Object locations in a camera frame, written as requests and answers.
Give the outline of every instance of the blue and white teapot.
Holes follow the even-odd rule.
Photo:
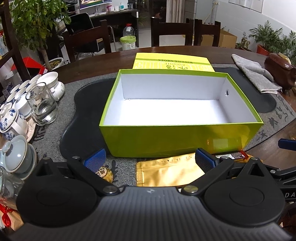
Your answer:
[[[0,133],[2,133],[6,140],[11,141],[18,135],[22,135],[27,139],[27,131],[28,123],[18,110],[9,109],[1,116]]]

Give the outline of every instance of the green trash bag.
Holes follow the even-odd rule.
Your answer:
[[[122,42],[123,44],[132,44],[136,42],[136,36],[124,36],[120,38],[120,42]]]

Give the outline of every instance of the white trash can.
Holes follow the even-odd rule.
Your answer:
[[[122,50],[134,49],[136,46],[136,37],[132,35],[124,36],[120,38],[122,44]]]

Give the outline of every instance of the black office chair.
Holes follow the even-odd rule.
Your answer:
[[[108,27],[111,28],[115,51],[117,51],[116,45],[115,45],[115,37],[114,37],[113,29],[111,26],[108,26]],[[79,33],[79,32],[85,31],[85,30],[92,29],[92,28],[94,28],[94,26],[93,26],[93,23],[87,13],[80,13],[80,14],[71,16],[71,23],[66,24],[66,28],[67,28],[69,34],[73,35],[73,34],[76,34],[76,33]],[[95,52],[99,52],[102,49],[104,49],[103,41],[101,41],[99,43],[97,41],[92,41],[87,44],[81,45],[79,47],[75,47],[74,51],[76,53],[78,53],[78,55],[76,56],[76,60],[79,59],[79,56],[81,53],[91,53],[92,56],[94,56]]]

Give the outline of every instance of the desk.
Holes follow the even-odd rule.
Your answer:
[[[103,54],[64,65],[56,71],[59,73],[59,79],[63,80],[64,83],[114,73],[119,69],[131,69],[136,53],[138,52],[201,56],[208,58],[211,64],[234,64],[231,54],[237,54],[243,58],[259,62],[261,66],[264,66],[264,60],[266,58],[266,56],[260,54],[238,49],[208,46],[163,46]],[[296,96],[292,96],[291,94],[290,96],[283,95],[283,97],[296,110]],[[250,149],[247,153],[261,158],[267,165],[280,169],[296,166],[296,152],[283,150],[277,146],[280,138],[290,138],[291,135],[295,137],[295,130],[296,120],[292,121],[269,139]]]
[[[123,28],[127,23],[131,23],[135,30],[136,46],[139,47],[139,10],[137,9],[125,9],[118,12],[108,12],[101,15],[89,15],[94,27],[100,26],[100,20],[106,19],[107,24],[111,26],[122,26]]]

